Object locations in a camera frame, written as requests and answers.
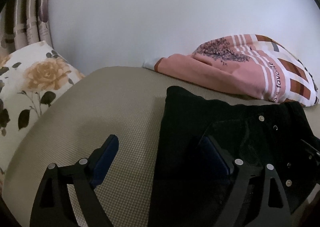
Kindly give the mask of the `pink checked pillow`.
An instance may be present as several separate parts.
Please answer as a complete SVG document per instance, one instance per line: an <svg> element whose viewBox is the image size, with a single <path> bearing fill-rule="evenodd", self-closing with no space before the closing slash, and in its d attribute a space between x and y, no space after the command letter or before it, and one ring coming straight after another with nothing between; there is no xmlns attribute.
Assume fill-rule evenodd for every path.
<svg viewBox="0 0 320 227"><path fill-rule="evenodd" d="M217 38L192 54L144 61L143 67L218 92L303 107L319 103L318 88L304 64L273 39L256 34Z"/></svg>

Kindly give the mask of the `white floral pillow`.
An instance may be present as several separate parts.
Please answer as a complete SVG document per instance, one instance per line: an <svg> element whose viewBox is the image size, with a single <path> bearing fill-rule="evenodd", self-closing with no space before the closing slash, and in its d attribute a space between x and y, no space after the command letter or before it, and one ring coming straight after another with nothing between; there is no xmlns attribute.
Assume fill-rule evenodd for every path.
<svg viewBox="0 0 320 227"><path fill-rule="evenodd" d="M46 41L1 58L1 180L35 122L84 77Z"/></svg>

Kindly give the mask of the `black denim pants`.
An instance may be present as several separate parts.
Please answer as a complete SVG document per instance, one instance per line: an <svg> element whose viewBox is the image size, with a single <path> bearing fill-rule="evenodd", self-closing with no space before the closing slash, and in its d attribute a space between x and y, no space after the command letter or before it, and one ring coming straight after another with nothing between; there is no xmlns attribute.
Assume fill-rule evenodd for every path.
<svg viewBox="0 0 320 227"><path fill-rule="evenodd" d="M167 89L148 226L290 226L318 183L319 139L299 103Z"/></svg>

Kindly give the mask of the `beige textured mattress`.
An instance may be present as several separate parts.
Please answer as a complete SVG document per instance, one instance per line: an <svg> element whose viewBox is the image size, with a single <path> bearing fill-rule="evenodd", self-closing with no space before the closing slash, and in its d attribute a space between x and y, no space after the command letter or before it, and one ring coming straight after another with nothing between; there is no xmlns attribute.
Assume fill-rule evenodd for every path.
<svg viewBox="0 0 320 227"><path fill-rule="evenodd" d="M170 86L232 105L264 104L144 68L99 69L67 90L16 150L5 173L2 196L17 221L29 225L37 189L50 163L72 165L115 134L119 151L96 189L97 197L114 226L147 226L159 131Z"/></svg>

